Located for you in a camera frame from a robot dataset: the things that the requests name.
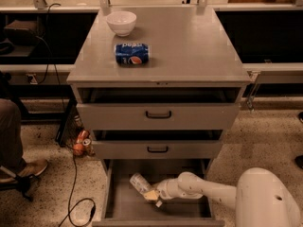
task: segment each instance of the black cable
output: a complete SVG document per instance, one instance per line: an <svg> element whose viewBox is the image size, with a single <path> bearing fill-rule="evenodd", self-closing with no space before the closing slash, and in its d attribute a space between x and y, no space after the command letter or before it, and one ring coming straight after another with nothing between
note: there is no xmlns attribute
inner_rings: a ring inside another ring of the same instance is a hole
<svg viewBox="0 0 303 227"><path fill-rule="evenodd" d="M72 190L71 190L71 193L70 193L70 196L69 196L69 200L68 200L68 213L67 215L65 216L65 218L61 221L61 223L58 225L58 227L62 226L62 224L65 222L65 220L67 219L67 217L69 218L69 221L70 223L75 226L75 227L86 227L88 226L88 224L90 224L90 222L92 221L93 217L94 217L94 214L96 212L96 203L94 202L93 199L91 198L84 198L80 201L77 201L76 204L70 208L70 202L71 202L71 199L72 199L72 196L73 196L73 193L74 193L74 189L75 189L75 185L76 185L76 180L77 180L77 175L78 175L78 171L77 171L77 164L76 164L76 160L75 160L75 156L73 156L73 162L74 162L74 166L75 166L75 177L74 177L74 182L73 182L73 186L72 186ZM73 222L72 218L70 217L70 214L71 212L75 209L76 206L78 206L79 203L83 202L83 201L90 201L93 203L93 207L91 209L91 213L90 213L90 218L88 219L88 221L83 224L83 225L77 225Z"/></svg>
<svg viewBox="0 0 303 227"><path fill-rule="evenodd" d="M48 32L48 33L47 33L48 36L50 35L49 24L48 24L48 15L49 15L49 12L50 12L51 7L53 7L53 6L55 6L55 5L60 6L61 4L54 3L54 4L50 5L50 6L48 7L48 11L47 11L47 15L46 15L46 31ZM38 84L41 84L41 83L43 83L43 82L45 81L45 79L46 79L46 76L47 76L47 73L48 73L49 62L50 62L50 59L53 58L53 54L52 54L51 48L50 48L49 44L46 42L46 40L43 39L42 37L38 37L38 36L37 36L37 38L38 38L39 40L41 40L41 41L45 44L45 46L46 46L46 48L47 48L47 50L48 50L48 64L47 64L47 67L46 67L46 70L45 70L45 75L44 75L44 78L42 79L42 81L38 82ZM57 80L58 80L58 84L61 85L56 63L54 63L54 67L55 67L55 73L56 73L56 77L57 77ZM72 208L70 208L70 202L71 202L71 199L72 199L72 196L73 196L73 193L74 193L74 189L75 189L75 185L76 185L76 181L77 181L77 175L78 175L77 164L76 164L76 160L75 160L75 156L74 156L74 155L73 155L73 162L74 162L74 166L75 166L75 177L74 177L74 182L73 182L72 190L71 190L71 193L70 193L70 196L69 196L69 200L68 200L68 209L67 209L68 212L67 212L67 215L65 216L65 218L62 220L62 222L59 224L59 227L62 226L62 224L63 224L63 223L65 222L65 220L67 219L67 217L69 218L69 221L70 221L70 223L71 223L73 226L75 226L75 227L86 227L86 226L88 226L88 224L92 221L92 219L93 219L93 217L94 217L94 215L95 215L95 212L96 212L96 203L95 203L94 200L91 199L91 198L84 198L84 199L82 199L82 200L80 200L80 201L77 201L76 204L75 204ZM90 218L88 219L87 223L85 223L85 224L83 224L83 225L76 225L76 224L73 222L73 220L71 219L70 214L71 214L71 212L75 209L75 207L78 206L78 204L80 204L80 203L83 202L83 201L90 201L90 202L93 203L93 207L92 207L91 213L90 213Z"/></svg>

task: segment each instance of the speckled floor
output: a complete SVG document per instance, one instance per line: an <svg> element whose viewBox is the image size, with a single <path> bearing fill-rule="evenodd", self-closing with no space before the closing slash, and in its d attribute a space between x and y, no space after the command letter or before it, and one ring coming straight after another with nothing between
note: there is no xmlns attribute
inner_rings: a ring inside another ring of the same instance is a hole
<svg viewBox="0 0 303 227"><path fill-rule="evenodd" d="M297 119L302 108L303 98L256 98L254 112L243 106L224 138L221 153L209 169L208 179L236 185L245 169L264 167L285 183L303 208L303 170L294 163L294 157L303 154L303 124ZM59 147L54 140L58 127L58 124L23 126L25 158L30 161L45 157L49 167L39 185L32 187L33 202L22 198L16 190L0 192L1 227L54 227L66 216L75 166L70 150ZM71 206L81 199L92 198L97 205L93 221L99 221L106 184L101 163L86 156L77 158L76 166L78 174ZM233 210L213 202L211 206L216 219L224 220L226 227L235 226ZM80 203L71 214L74 223L84 224L91 207L90 201ZM66 219L62 226L72 224Z"/></svg>

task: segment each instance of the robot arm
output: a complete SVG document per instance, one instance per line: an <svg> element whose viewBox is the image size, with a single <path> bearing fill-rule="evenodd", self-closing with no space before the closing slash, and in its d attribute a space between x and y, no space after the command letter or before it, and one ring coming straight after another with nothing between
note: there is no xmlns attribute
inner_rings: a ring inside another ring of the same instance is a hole
<svg viewBox="0 0 303 227"><path fill-rule="evenodd" d="M163 200L174 198L199 199L202 195L229 208L236 207L236 187L205 181L193 173L183 172L176 179L162 181L156 186Z"/></svg>
<svg viewBox="0 0 303 227"><path fill-rule="evenodd" d="M147 201L156 201L158 207L161 200L199 199L205 195L235 209L237 227L299 227L301 222L301 211L291 193L276 175L262 168L245 171L237 187L206 181L190 172L154 186L141 175L133 175L131 183Z"/></svg>

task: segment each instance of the white bowl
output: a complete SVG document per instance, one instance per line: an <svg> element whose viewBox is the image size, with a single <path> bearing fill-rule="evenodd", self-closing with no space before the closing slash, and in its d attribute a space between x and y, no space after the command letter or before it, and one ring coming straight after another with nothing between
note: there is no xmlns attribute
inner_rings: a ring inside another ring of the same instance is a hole
<svg viewBox="0 0 303 227"><path fill-rule="evenodd" d="M128 36L134 29L136 15L129 11L114 11L106 17L109 28L118 36Z"/></svg>

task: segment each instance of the drawer handle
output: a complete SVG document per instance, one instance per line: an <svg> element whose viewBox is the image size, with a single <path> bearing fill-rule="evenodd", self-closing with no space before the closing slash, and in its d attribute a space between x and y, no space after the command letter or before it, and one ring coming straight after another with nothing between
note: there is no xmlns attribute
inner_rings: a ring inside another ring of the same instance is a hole
<svg viewBox="0 0 303 227"><path fill-rule="evenodd" d="M145 111L145 116L149 119L168 119L171 117L171 110L169 110L166 114L150 113Z"/></svg>
<svg viewBox="0 0 303 227"><path fill-rule="evenodd" d="M148 152L149 153L166 153L169 151L169 147L164 147L164 148L150 148L148 147Z"/></svg>

